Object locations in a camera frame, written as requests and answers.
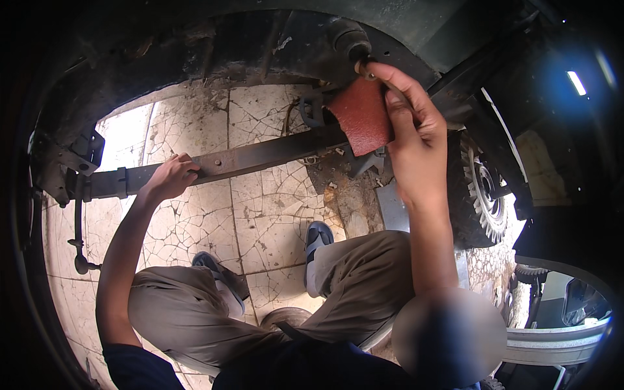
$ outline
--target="pants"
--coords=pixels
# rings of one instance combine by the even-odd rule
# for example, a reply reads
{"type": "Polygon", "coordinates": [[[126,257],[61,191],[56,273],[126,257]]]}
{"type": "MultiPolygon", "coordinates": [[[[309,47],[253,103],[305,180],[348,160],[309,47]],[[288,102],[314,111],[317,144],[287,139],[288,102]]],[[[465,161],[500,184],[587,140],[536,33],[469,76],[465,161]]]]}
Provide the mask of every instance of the pants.
{"type": "MultiPolygon", "coordinates": [[[[409,235],[386,231],[318,248],[317,290],[327,297],[298,331],[367,350],[414,297],[409,235]]],[[[188,368],[216,376],[242,354],[289,340],[228,318],[212,273],[202,266],[146,268],[135,275],[128,313],[139,334],[188,368]]]]}

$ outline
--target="dirt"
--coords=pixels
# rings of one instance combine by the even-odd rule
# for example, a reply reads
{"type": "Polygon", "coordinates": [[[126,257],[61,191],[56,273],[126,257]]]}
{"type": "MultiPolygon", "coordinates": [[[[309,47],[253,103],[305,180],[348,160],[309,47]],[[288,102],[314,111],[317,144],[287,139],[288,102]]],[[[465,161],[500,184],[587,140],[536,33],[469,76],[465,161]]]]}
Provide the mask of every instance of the dirt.
{"type": "Polygon", "coordinates": [[[360,176],[350,178],[347,153],[341,155],[334,150],[322,156],[319,163],[307,166],[314,189],[316,193],[324,194],[325,206],[340,216],[347,238],[381,232],[384,223],[375,188],[379,183],[386,185],[390,182],[391,169],[385,168],[384,173],[377,174],[373,172],[376,168],[370,168],[360,176]]]}

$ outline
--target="red sandpaper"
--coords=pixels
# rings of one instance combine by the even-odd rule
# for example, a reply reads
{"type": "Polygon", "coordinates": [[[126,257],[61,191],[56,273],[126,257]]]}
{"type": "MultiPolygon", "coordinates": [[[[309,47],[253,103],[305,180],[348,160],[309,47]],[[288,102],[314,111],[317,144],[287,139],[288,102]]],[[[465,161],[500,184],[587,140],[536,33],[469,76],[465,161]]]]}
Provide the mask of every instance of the red sandpaper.
{"type": "Polygon", "coordinates": [[[353,154],[362,156],[392,141],[392,125],[379,81],[358,77],[329,103],[353,154]]]}

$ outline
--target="fingernail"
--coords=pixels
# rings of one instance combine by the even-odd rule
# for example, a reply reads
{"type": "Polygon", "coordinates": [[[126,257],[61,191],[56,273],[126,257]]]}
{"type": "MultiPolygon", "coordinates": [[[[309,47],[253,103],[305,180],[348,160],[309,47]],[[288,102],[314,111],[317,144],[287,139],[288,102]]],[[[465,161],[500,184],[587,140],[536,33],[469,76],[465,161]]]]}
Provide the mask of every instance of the fingernail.
{"type": "Polygon", "coordinates": [[[388,90],[388,92],[386,92],[386,100],[388,103],[393,104],[400,102],[401,98],[399,98],[392,90],[388,90]]]}

